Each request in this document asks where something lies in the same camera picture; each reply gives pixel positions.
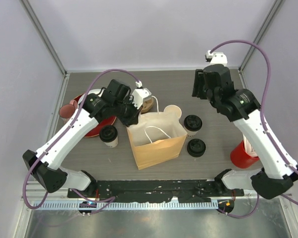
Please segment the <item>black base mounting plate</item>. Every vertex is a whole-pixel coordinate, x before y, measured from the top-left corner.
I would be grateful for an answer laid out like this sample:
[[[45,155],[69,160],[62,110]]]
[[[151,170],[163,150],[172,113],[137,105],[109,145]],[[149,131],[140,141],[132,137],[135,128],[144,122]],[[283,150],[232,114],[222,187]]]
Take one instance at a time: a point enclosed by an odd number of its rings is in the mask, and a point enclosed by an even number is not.
[[[244,196],[242,189],[230,190],[219,181],[185,180],[99,180],[91,198],[115,196],[118,203],[163,203],[177,197],[180,203],[210,202],[211,197]]]

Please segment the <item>stack of black cup lids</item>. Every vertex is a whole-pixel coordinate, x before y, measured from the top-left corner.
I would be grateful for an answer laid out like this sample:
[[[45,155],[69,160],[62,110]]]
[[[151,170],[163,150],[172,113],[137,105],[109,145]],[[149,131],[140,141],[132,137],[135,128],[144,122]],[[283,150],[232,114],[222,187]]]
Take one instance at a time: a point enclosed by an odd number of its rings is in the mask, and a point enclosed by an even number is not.
[[[187,152],[190,156],[198,158],[204,155],[206,144],[201,139],[192,139],[187,144]]]

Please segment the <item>dark red round tray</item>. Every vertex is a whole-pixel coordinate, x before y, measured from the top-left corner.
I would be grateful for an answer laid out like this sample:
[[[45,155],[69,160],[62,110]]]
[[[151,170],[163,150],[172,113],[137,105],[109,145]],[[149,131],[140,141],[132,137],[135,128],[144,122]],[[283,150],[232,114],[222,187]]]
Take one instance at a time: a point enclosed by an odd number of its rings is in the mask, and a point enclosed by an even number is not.
[[[107,126],[107,125],[113,125],[116,121],[117,117],[110,117],[108,119],[105,119],[104,121],[102,121],[98,126],[96,126],[94,129],[92,129],[90,132],[88,132],[86,135],[85,135],[85,138],[91,138],[91,137],[96,137],[99,135],[101,129],[104,127],[104,126]]]

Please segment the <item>brown paper takeout bag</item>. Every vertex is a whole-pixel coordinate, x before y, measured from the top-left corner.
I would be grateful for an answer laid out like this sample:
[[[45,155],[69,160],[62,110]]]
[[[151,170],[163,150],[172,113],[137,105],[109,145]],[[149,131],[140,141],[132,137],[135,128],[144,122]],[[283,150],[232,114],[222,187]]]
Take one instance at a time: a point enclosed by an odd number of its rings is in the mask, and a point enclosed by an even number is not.
[[[177,158],[187,131],[176,111],[147,112],[139,123],[127,128],[132,153],[139,170]]]

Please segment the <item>red cup of straws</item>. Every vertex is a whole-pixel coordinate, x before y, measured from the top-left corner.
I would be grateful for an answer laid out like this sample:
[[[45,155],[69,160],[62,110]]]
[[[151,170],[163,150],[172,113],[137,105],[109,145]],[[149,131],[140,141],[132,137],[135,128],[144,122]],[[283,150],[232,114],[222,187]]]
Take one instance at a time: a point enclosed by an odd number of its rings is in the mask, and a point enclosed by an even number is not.
[[[244,142],[240,142],[230,153],[231,162],[240,169],[247,169],[259,161],[258,157],[251,157],[245,152]]]

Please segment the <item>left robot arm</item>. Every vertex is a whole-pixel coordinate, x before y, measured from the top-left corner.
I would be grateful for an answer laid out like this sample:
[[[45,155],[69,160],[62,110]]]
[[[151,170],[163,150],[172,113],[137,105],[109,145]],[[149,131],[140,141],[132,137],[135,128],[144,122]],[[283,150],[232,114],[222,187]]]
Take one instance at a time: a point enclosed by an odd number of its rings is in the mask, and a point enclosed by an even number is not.
[[[81,96],[73,116],[46,144],[23,154],[26,167],[48,193],[67,187],[78,190],[86,198],[92,197],[96,191],[94,179],[87,172],[61,168],[63,160],[105,119],[116,117],[125,126],[137,124],[143,103],[150,97],[151,92],[140,83],[131,90],[115,79],[108,87],[90,90]]]

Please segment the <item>pink glass mug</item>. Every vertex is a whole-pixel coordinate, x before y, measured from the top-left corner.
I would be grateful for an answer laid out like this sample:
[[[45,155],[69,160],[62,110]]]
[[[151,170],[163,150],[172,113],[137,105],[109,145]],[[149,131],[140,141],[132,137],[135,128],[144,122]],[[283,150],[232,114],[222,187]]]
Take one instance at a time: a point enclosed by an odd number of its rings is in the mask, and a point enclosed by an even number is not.
[[[62,106],[59,110],[59,117],[64,123],[67,123],[72,118],[77,109],[77,101],[71,100],[68,104]]]

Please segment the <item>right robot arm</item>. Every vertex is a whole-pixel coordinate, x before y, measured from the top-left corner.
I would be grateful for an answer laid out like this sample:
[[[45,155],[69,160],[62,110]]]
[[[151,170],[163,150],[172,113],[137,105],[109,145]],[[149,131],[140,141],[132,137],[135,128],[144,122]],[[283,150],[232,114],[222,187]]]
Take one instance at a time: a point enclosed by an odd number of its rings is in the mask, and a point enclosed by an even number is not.
[[[288,191],[298,180],[298,163],[287,153],[265,119],[261,106],[248,89],[235,89],[230,70],[211,64],[195,71],[193,97],[208,100],[218,113],[226,116],[248,139],[262,168],[235,171],[226,169],[216,176],[215,192],[225,196],[232,189],[250,189],[265,199]]]

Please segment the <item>white paper plate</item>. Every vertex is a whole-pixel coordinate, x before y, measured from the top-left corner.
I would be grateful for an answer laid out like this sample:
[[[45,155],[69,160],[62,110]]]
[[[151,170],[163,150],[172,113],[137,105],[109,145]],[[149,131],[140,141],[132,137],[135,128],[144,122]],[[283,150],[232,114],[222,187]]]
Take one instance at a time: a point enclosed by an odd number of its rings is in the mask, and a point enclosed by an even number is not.
[[[102,94],[101,92],[102,90],[101,89],[92,89],[88,92],[88,95],[89,94],[96,94],[96,95],[99,95],[99,94]]]

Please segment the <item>brown cardboard cup carrier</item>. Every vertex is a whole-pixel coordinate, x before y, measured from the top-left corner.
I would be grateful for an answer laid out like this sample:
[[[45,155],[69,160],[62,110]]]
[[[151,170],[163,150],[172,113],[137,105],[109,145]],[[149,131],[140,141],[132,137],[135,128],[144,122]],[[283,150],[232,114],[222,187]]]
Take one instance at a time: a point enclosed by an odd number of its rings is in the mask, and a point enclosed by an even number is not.
[[[151,97],[150,99],[148,99],[147,101],[143,102],[143,107],[141,110],[141,114],[145,114],[147,112],[149,112],[149,110],[153,107],[154,104],[154,99]]]

